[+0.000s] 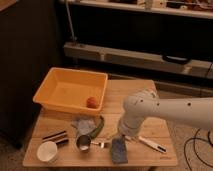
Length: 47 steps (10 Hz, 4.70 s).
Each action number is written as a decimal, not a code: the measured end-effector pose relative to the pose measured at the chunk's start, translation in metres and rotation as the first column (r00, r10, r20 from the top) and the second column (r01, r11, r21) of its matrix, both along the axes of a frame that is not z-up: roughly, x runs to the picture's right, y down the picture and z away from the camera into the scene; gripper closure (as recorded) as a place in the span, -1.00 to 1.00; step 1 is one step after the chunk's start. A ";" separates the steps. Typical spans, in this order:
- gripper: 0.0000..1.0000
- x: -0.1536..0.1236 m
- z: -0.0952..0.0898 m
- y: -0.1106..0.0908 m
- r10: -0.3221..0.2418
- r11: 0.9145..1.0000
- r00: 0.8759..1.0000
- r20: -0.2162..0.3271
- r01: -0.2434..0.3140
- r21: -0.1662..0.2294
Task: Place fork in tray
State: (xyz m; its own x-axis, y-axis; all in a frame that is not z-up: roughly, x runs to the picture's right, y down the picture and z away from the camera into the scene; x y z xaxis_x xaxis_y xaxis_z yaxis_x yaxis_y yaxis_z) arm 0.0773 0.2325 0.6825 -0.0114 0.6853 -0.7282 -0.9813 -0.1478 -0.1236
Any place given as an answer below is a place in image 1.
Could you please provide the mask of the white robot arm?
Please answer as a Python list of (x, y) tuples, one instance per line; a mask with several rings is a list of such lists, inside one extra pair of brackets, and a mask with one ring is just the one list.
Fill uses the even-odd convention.
[(213, 98), (162, 99), (152, 90), (143, 90), (127, 96), (123, 108), (117, 126), (121, 135), (136, 136), (147, 117), (213, 130)]

